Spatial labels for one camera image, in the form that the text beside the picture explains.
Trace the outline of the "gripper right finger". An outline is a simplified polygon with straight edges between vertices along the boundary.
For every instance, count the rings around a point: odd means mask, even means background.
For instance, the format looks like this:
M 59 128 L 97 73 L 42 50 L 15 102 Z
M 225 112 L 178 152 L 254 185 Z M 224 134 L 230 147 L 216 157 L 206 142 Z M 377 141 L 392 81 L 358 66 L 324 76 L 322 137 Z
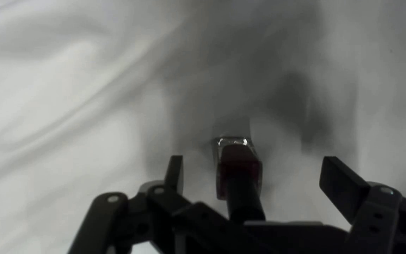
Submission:
M 335 156 L 325 156 L 320 189 L 351 225 L 341 254 L 406 254 L 406 198 L 367 182 Z

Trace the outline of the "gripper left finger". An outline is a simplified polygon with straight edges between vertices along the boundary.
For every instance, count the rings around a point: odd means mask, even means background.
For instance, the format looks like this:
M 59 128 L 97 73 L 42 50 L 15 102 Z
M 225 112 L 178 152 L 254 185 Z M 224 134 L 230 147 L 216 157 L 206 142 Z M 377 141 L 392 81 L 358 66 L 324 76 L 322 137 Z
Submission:
M 145 183 L 129 198 L 121 192 L 91 202 L 67 254 L 131 254 L 150 242 L 161 254 L 246 254 L 246 178 L 237 173 L 223 185 L 228 218 L 182 196 L 183 158 L 170 158 L 162 181 Z

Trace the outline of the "red nail polish bottle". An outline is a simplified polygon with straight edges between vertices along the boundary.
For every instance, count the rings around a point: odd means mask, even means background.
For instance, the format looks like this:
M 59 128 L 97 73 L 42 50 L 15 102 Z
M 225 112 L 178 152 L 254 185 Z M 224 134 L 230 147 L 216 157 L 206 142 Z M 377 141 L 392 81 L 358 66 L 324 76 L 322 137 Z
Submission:
M 263 163 L 250 137 L 220 136 L 212 141 L 216 197 L 227 204 L 229 220 L 243 225 L 266 219 L 260 201 Z

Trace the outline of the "white cloth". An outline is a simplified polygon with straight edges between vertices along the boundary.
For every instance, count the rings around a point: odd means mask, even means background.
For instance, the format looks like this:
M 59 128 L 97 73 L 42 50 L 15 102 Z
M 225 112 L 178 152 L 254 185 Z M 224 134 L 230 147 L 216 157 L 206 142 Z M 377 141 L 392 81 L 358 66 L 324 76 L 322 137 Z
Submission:
M 348 228 L 324 156 L 406 196 L 406 0 L 0 0 L 0 254 L 66 254 L 95 196 L 251 133 L 269 220 Z

